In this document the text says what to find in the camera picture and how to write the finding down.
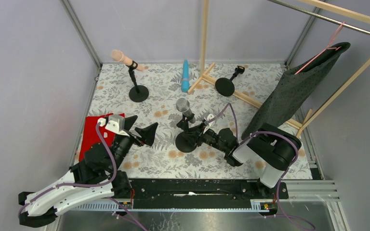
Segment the grey microphone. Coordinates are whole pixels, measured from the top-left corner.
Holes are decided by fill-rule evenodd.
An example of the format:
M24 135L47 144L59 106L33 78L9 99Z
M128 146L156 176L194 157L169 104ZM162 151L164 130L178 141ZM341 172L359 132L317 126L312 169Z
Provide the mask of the grey microphone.
M190 123L194 124L196 122L195 114L192 112L190 103L187 99L179 98L176 101L176 108Z

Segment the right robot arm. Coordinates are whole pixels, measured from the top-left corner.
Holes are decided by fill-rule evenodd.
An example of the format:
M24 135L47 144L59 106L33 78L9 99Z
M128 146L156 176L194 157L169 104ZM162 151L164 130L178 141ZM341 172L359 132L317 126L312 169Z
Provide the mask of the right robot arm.
M225 161L239 167L254 157L260 157L266 165L256 182L254 195L276 197L277 186L290 166L297 160L301 142L295 136L264 123L256 132L239 142L233 131L223 128L218 133L210 128L207 120L184 133L185 144L193 149L203 143L224 153Z

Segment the beige microphone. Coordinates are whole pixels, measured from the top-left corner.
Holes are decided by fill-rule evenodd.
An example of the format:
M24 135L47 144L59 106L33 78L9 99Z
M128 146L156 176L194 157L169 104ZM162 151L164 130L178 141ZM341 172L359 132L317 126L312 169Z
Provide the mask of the beige microphone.
M123 63L126 66L131 66L136 70L139 70L139 71L144 71L145 70L145 68L142 65L138 64L137 62L135 62L131 58L127 57L122 51L112 50L111 51L111 58L116 62Z

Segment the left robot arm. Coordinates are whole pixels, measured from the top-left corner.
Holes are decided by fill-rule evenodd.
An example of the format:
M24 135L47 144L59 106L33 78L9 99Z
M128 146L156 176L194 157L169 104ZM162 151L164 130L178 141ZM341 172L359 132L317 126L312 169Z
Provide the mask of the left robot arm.
M130 130L137 116L106 114L85 118L79 161L57 181L38 192L21 192L20 225L39 228L88 202L135 197L126 172L119 169L133 145L152 146L158 123Z

